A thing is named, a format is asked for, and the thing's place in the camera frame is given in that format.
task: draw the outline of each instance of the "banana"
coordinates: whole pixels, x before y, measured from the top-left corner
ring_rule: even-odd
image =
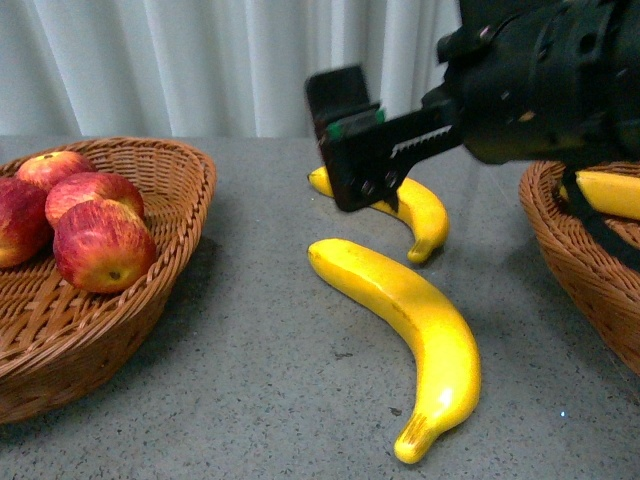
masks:
[[[328,238],[310,245],[308,258],[323,280],[382,317],[411,349],[416,400],[394,451],[404,463],[418,462],[478,404],[480,354],[471,330],[436,287],[380,253]]]
[[[325,167],[314,170],[307,178],[318,192],[333,197]],[[397,212],[384,201],[376,202],[371,207],[401,220],[412,230],[415,243],[407,253],[407,258],[412,263],[424,263],[431,252],[441,247],[447,239],[447,210],[431,190],[410,178],[405,178],[397,193]]]
[[[576,172],[576,182],[594,210],[640,220],[640,178],[594,170]],[[567,200],[567,191],[560,187]]]

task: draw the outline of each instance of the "red apple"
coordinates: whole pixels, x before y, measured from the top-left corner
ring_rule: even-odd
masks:
[[[60,217],[53,254],[62,278],[94,293],[130,287],[156,260],[144,221],[115,200],[89,200]]]
[[[28,260],[51,240],[46,199],[41,188],[15,177],[0,178],[0,268]]]
[[[144,202],[136,186],[117,173],[84,172],[58,182],[47,196],[45,213],[53,228],[71,207],[88,200],[115,200],[144,219]]]
[[[16,177],[48,192],[69,175],[95,171],[95,165],[81,153],[61,150],[30,158],[20,165]]]

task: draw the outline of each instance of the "curtain fold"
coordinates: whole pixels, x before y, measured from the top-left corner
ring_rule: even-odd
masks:
[[[353,63],[395,116],[458,26],[454,0],[4,0],[0,134],[307,136],[305,79]]]

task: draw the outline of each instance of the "gray countertop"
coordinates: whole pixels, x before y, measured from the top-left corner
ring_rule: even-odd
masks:
[[[0,162],[73,140],[0,137]],[[164,314],[106,385],[0,426],[0,478],[640,477],[640,378],[547,269],[518,200],[526,164],[484,166],[460,148],[411,172],[451,219],[442,251],[411,268],[466,318],[483,384],[472,416],[406,466],[393,442],[413,408],[413,357],[306,250],[344,237],[410,266],[411,232],[317,194],[310,139],[183,140],[219,181]]]

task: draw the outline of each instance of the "woven basket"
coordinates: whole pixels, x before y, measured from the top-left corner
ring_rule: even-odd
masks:
[[[141,191],[158,260],[116,295],[77,290],[61,279],[51,248],[0,272],[0,424],[65,405],[91,392],[151,331],[193,253],[213,198],[216,169],[180,142],[108,138],[56,146],[127,177]],[[28,159],[0,167],[12,176]]]
[[[640,165],[630,163],[591,169],[640,177]],[[563,171],[556,162],[532,163],[520,181],[520,201],[558,282],[604,342],[640,375],[640,273],[607,254],[568,213],[558,196]],[[622,238],[640,248],[639,222],[605,219]]]

